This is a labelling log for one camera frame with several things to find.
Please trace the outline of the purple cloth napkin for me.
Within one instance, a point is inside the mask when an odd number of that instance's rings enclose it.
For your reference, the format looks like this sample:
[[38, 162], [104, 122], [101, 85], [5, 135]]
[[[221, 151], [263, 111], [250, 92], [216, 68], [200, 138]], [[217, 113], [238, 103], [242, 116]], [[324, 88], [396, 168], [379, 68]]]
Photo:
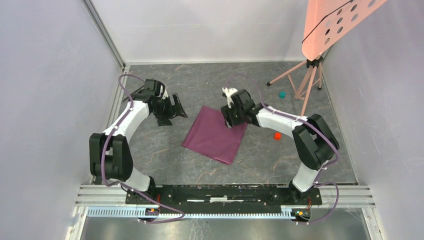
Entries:
[[203, 105], [181, 145], [195, 153], [231, 165], [246, 129], [246, 123], [228, 128], [219, 110]]

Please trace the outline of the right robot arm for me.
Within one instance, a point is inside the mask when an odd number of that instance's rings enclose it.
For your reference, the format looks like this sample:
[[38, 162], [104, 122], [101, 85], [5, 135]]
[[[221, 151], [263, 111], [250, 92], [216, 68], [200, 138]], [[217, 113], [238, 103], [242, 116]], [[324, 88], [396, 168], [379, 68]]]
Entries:
[[265, 103], [256, 104], [245, 89], [224, 87], [222, 95], [227, 103], [220, 110], [228, 128], [246, 123], [293, 139], [301, 164], [289, 183], [288, 196], [295, 204], [306, 201], [320, 171], [332, 157], [340, 156], [340, 145], [324, 118], [319, 114], [293, 115]]

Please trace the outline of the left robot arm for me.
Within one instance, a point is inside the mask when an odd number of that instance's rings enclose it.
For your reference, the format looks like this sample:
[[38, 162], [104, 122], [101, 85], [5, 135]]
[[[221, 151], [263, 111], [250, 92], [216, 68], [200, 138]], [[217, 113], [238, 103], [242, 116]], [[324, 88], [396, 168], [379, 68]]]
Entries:
[[155, 79], [146, 79], [141, 89], [127, 94], [128, 103], [118, 119], [101, 133], [89, 138], [89, 166], [93, 176], [107, 187], [120, 184], [138, 191], [145, 204], [157, 198], [153, 177], [134, 167], [129, 142], [139, 125], [153, 115], [159, 127], [171, 126], [175, 117], [187, 118], [178, 94], [168, 94], [166, 86]]

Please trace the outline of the black knife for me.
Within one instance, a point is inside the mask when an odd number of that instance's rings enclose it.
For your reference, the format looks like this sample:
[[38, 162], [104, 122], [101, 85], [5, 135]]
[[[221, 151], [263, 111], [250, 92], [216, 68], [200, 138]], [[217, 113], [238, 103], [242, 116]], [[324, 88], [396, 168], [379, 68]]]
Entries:
[[[136, 90], [134, 90], [130, 96], [132, 97], [133, 95], [137, 94], [138, 92], [140, 92], [143, 89], [144, 85], [142, 85], [141, 87], [137, 88]], [[126, 96], [125, 98], [122, 99], [122, 102], [125, 102], [129, 99], [129, 96]]]

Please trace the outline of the teal cube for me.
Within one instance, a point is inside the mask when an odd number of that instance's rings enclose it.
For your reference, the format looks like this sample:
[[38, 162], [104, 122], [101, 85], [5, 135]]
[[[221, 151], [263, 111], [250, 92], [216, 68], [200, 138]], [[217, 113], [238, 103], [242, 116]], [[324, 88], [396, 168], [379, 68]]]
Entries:
[[284, 91], [281, 91], [281, 92], [279, 93], [278, 97], [279, 97], [280, 99], [284, 99], [284, 98], [286, 97], [286, 93], [285, 93]]

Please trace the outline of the red orange cube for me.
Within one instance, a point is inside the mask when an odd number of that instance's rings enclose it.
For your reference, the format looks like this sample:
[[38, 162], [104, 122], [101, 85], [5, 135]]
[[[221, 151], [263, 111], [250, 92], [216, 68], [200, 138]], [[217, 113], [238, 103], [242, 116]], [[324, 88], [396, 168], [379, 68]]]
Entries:
[[282, 134], [280, 132], [276, 132], [273, 136], [273, 138], [277, 141], [279, 141], [282, 138]]

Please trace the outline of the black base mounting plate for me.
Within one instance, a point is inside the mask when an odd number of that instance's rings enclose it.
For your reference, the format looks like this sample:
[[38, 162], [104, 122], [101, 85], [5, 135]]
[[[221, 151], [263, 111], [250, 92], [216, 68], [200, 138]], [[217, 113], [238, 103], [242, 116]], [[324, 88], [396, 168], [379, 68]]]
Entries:
[[142, 196], [125, 190], [125, 203], [147, 205], [149, 213], [161, 214], [274, 214], [282, 206], [320, 206], [320, 190], [299, 193], [277, 184], [182, 184], [156, 185]]

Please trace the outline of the pink music stand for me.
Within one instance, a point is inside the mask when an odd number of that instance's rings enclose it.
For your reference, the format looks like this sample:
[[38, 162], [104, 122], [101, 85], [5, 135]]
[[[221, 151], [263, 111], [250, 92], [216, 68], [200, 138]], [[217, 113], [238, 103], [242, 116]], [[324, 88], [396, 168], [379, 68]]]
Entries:
[[[322, 89], [323, 54], [344, 35], [365, 18], [380, 8], [386, 0], [309, 0], [306, 10], [302, 54], [305, 60], [266, 85], [271, 86], [278, 80], [288, 77], [294, 90], [294, 98], [303, 101], [300, 115], [303, 116], [313, 86]], [[296, 87], [291, 73], [306, 66], [307, 72]]]

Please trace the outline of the aluminium frame rail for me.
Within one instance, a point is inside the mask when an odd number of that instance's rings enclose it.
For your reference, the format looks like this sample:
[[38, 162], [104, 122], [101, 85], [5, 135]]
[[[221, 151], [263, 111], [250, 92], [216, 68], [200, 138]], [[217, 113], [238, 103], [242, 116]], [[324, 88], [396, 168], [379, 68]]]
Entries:
[[[125, 61], [123, 60], [121, 54], [118, 51], [118, 48], [116, 47], [115, 43], [112, 40], [111, 35], [109, 34], [106, 25], [104, 24], [97, 8], [95, 7], [93, 0], [83, 0], [82, 3], [84, 4], [86, 10], [88, 11], [91, 19], [93, 20], [97, 30], [99, 31], [102, 39], [106, 43], [107, 48], [110, 50], [114, 60], [116, 61], [118, 67], [119, 67], [119, 74], [120, 76], [123, 73], [127, 73], [129, 67], [126, 66]], [[119, 84], [117, 82], [117, 78], [115, 79], [115, 89], [112, 94], [112, 103], [110, 106], [110, 109], [108, 111], [108, 118], [106, 122], [106, 127], [110, 126], [118, 117], [118, 113], [121, 106], [123, 91], [119, 87]]]

